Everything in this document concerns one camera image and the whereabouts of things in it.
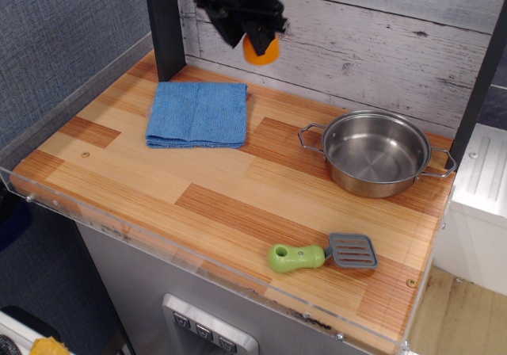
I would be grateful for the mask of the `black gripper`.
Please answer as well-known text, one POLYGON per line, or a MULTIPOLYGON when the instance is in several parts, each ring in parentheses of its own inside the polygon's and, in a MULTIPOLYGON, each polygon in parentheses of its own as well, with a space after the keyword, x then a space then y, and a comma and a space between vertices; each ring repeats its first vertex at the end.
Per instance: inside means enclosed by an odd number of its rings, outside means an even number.
POLYGON ((205 10, 223 40, 235 48, 244 38, 245 56, 263 56, 286 30, 284 5, 279 0, 194 0, 205 10))

